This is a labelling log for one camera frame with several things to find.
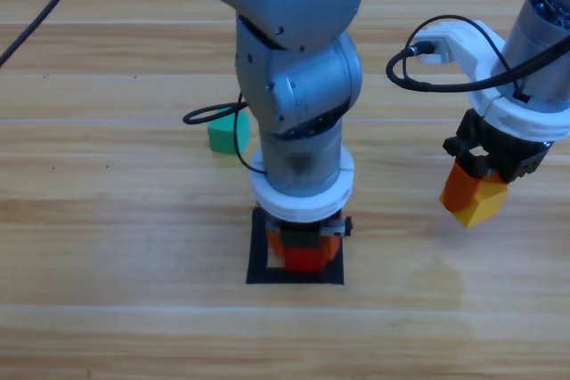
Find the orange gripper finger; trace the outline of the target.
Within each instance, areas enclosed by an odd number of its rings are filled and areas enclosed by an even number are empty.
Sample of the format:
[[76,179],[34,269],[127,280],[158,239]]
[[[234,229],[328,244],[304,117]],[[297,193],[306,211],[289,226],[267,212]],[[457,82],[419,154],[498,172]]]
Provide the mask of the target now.
[[324,265],[328,265],[335,259],[340,248],[341,248],[340,236],[323,237]]
[[475,200],[482,180],[469,175],[455,160],[440,195],[440,202],[450,213],[458,213]]
[[281,233],[277,230],[269,230],[266,232],[268,248],[271,254],[276,258],[283,258],[284,246],[281,241]]

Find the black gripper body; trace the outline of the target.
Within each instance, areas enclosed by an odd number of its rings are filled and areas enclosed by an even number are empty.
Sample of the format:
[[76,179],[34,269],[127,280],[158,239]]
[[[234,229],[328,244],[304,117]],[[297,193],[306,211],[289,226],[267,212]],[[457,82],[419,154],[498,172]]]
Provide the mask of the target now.
[[277,230],[281,233],[284,247],[322,247],[324,236],[340,236],[341,239],[351,235],[353,218],[335,214],[317,222],[285,222],[270,217],[265,221],[265,232]]
[[552,141],[525,141],[489,125],[474,109],[463,116],[453,137],[443,148],[470,177],[482,179],[498,174],[511,183],[533,173],[552,146]]

